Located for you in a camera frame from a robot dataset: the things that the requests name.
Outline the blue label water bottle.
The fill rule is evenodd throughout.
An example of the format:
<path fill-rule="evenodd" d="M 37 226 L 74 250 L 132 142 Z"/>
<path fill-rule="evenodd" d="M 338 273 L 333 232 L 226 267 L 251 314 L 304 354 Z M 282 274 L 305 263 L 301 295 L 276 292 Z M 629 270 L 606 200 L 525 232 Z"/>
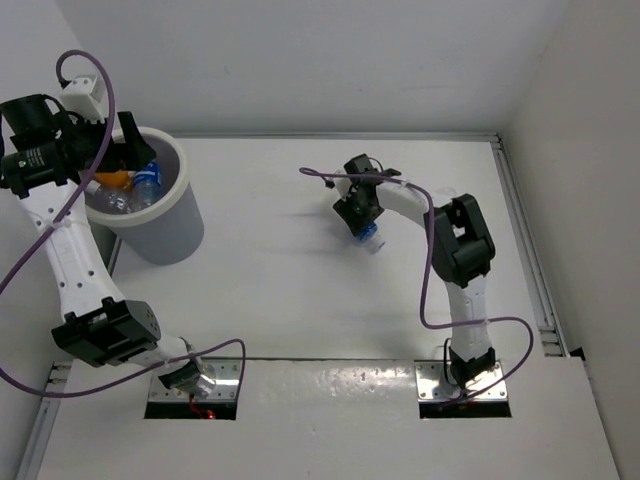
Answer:
<path fill-rule="evenodd" d="M 370 254 L 378 253 L 386 244 L 375 222 L 370 223 L 355 235 L 355 239 Z"/>
<path fill-rule="evenodd" d="M 144 210 L 156 203 L 162 194 L 162 171 L 152 160 L 133 177 L 132 210 Z"/>

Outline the orange juice bottle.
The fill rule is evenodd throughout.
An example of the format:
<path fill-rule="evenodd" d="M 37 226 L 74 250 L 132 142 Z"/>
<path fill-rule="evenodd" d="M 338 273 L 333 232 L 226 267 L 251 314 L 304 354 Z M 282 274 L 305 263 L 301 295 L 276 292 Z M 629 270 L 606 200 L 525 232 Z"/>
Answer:
<path fill-rule="evenodd" d="M 133 188 L 133 175 L 133 172 L 126 170 L 99 172 L 95 174 L 95 179 L 105 187 L 130 192 Z"/>

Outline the clear bottle blue white cap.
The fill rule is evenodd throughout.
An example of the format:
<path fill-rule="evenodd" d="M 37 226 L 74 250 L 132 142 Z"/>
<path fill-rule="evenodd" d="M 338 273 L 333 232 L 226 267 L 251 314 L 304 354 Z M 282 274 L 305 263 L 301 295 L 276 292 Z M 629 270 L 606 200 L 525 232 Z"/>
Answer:
<path fill-rule="evenodd" d="M 86 187 L 86 192 L 92 196 L 98 195 L 104 191 L 104 186 L 98 181 L 91 180 Z"/>

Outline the apple juice labelled clear bottle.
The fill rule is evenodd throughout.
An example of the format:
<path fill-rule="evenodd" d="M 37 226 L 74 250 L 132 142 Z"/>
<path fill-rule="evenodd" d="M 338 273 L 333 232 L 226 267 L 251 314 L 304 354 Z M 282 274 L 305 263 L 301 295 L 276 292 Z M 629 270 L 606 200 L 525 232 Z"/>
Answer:
<path fill-rule="evenodd" d="M 100 208 L 114 215 L 126 215 L 132 212 L 131 197 L 128 192 L 100 187 L 93 195 Z"/>

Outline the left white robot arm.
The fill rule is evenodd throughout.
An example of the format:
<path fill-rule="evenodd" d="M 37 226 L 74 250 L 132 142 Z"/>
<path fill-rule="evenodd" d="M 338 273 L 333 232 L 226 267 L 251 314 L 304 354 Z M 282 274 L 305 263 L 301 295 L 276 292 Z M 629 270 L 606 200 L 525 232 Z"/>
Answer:
<path fill-rule="evenodd" d="M 56 278 L 62 323 L 56 345 L 100 368 L 130 363 L 155 370 L 163 386 L 192 396 L 204 393 L 198 353 L 182 337 L 165 335 L 148 303 L 128 300 L 108 273 L 88 223 L 84 190 L 90 167 L 111 172 L 155 160 L 133 115 L 120 112 L 122 140 L 108 120 L 92 123 L 50 96 L 30 95 L 1 105 L 16 153 L 1 160 L 1 186 L 20 200 L 40 236 L 27 251 L 44 248 Z"/>

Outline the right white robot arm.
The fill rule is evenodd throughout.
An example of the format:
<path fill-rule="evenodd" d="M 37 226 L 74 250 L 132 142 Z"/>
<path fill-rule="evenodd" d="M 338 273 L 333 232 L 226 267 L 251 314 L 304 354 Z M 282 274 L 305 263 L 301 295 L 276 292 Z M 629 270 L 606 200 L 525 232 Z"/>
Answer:
<path fill-rule="evenodd" d="M 433 195 L 399 179 L 395 169 L 380 170 L 361 154 L 336 172 L 328 187 L 339 199 L 333 209 L 352 235 L 379 248 L 376 220 L 391 210 L 425 228 L 430 270 L 444 282 L 451 316 L 450 384 L 463 389 L 491 369 L 496 356 L 488 333 L 486 277 L 495 245 L 477 200 Z"/>

